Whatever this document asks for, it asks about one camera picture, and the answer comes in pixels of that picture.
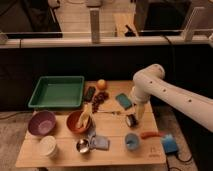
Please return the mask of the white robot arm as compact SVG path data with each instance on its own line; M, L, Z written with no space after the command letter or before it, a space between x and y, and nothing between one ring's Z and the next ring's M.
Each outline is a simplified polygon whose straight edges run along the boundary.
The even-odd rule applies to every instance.
M164 77L165 70L159 64L137 71L130 92L132 101L145 104L155 96L213 132L213 99L169 84Z

